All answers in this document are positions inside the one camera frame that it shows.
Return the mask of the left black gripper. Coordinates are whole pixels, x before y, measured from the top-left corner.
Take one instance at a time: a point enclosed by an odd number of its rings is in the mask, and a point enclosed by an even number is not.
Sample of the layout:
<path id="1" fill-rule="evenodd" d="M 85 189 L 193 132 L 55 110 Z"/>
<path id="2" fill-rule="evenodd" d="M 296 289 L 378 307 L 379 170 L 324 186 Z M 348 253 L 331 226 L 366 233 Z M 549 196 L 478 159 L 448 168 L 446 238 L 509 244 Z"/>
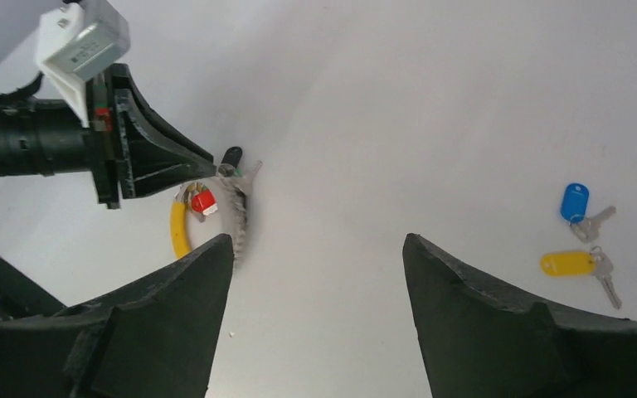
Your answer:
<path id="1" fill-rule="evenodd" d="M 36 98 L 43 78 L 0 94 L 0 177 L 90 172 L 99 203 L 118 209 L 118 179 L 122 198 L 134 199 L 216 173 L 214 157 L 151 108 L 127 65 L 85 84 L 87 127 L 63 99 Z"/>

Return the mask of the metal keyring with small rings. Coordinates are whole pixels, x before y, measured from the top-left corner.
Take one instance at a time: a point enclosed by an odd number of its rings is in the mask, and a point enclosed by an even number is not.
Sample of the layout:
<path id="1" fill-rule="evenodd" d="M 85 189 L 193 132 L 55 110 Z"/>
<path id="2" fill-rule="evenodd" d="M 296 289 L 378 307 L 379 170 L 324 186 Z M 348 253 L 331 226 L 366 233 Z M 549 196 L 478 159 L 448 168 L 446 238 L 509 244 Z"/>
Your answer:
<path id="1" fill-rule="evenodd" d="M 195 246 L 190 239 L 188 222 L 216 220 L 220 231 L 231 238 L 233 266 L 239 269 L 245 259 L 249 239 L 250 194 L 261 161 L 246 170 L 229 163 L 221 164 L 216 174 L 203 180 L 184 182 L 173 197 L 169 235 L 175 258 L 190 254 Z"/>

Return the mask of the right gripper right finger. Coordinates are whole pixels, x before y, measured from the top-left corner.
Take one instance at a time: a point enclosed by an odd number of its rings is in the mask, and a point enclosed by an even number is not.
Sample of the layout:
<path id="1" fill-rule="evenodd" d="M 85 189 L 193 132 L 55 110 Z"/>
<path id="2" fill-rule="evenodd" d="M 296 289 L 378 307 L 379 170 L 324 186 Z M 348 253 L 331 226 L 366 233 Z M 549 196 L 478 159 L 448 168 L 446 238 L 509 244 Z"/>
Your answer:
<path id="1" fill-rule="evenodd" d="M 541 298 L 414 233 L 402 259 L 434 397 L 637 397 L 637 321 Z"/>

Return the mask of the black key tag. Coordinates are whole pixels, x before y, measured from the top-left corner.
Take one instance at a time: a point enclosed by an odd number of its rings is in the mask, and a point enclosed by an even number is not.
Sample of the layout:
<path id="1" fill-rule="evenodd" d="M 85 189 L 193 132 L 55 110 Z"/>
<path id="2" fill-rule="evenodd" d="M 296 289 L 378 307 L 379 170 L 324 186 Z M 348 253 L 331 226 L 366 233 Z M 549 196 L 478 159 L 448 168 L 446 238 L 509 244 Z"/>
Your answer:
<path id="1" fill-rule="evenodd" d="M 244 151 L 241 147 L 239 146 L 230 147 L 224 153 L 221 159 L 221 164 L 229 165 L 237 169 L 240 166 L 243 154 L 244 154 Z"/>

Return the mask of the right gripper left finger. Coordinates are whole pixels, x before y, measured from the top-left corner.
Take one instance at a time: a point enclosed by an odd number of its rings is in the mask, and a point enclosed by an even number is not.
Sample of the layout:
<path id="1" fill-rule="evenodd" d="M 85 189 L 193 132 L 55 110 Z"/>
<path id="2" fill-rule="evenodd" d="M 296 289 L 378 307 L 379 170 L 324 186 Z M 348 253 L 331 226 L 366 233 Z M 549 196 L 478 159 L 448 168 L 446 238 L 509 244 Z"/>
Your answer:
<path id="1" fill-rule="evenodd" d="M 203 397 L 231 238 L 51 316 L 0 322 L 0 397 Z"/>

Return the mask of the yellow key tag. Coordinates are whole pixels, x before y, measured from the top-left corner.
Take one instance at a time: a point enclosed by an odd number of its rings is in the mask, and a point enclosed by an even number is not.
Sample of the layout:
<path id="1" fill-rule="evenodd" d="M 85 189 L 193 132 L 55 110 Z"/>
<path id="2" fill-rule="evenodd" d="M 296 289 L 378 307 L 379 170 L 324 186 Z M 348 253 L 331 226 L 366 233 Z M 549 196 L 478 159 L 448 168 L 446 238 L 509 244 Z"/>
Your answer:
<path id="1" fill-rule="evenodd" d="M 542 272 L 549 277 L 595 277 L 605 291 L 612 307 L 621 310 L 623 303 L 615 291 L 612 278 L 615 267 L 600 246 L 593 246 L 588 251 L 548 253 L 542 256 L 539 265 Z"/>

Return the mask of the blue key tag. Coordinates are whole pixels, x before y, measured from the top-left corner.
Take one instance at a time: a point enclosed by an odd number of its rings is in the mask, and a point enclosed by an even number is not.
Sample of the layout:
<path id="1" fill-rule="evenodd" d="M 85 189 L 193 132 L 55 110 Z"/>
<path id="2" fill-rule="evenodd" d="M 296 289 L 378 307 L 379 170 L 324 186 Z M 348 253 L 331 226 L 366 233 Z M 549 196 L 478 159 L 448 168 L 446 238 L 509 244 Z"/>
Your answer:
<path id="1" fill-rule="evenodd" d="M 589 189 L 581 183 L 573 182 L 565 187 L 559 209 L 570 232 L 585 244 L 596 241 L 600 237 L 602 224 L 617 212 L 615 206 L 608 206 L 594 216 L 588 216 L 586 212 L 589 199 Z"/>

